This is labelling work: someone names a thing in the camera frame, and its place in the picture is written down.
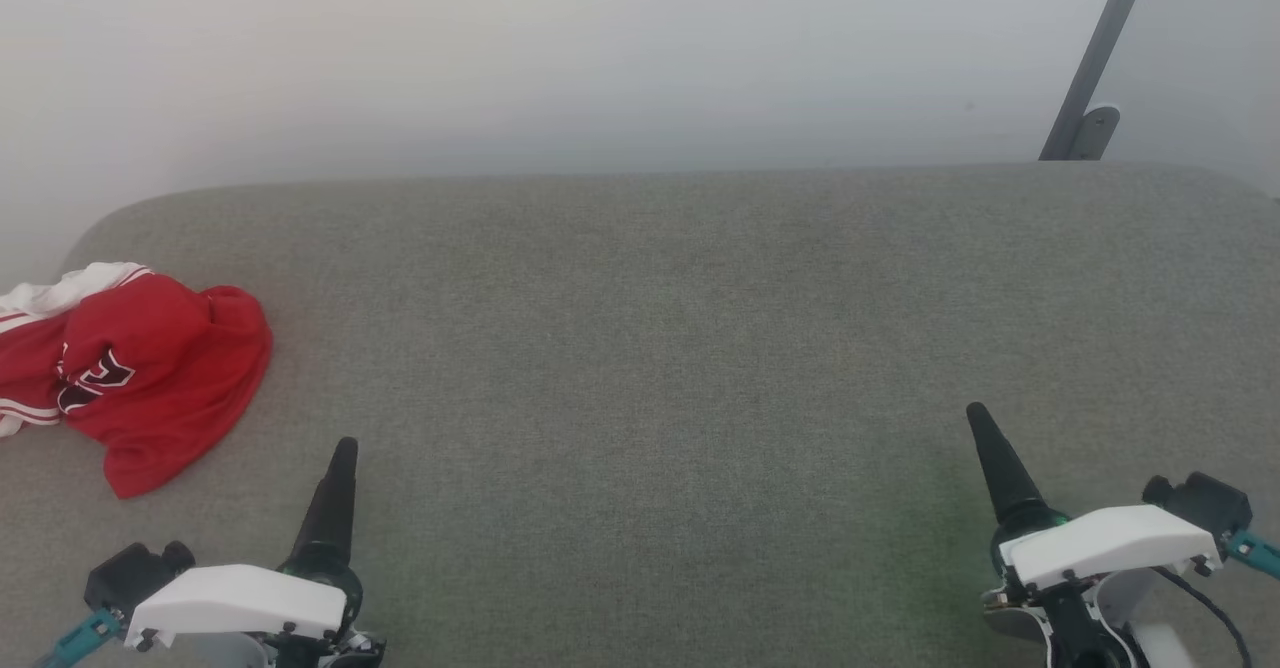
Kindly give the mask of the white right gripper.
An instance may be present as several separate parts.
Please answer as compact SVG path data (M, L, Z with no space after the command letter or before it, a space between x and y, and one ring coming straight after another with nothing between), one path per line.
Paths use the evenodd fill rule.
M977 456L998 523L1047 511L1039 489L986 404L968 404ZM1047 667L1193 667L1169 624L1133 616L1157 580L1222 562L1210 532L1153 505L1093 511L1001 543L1004 584L984 595L997 633L1037 642Z

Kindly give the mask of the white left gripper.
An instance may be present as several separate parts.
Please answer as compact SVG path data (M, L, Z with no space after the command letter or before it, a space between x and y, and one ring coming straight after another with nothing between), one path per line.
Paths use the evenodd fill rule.
M124 550L124 645L134 653L202 639L212 667L380 667L387 641L355 619L349 568L358 441L343 436L291 554L276 569L197 567L182 545Z

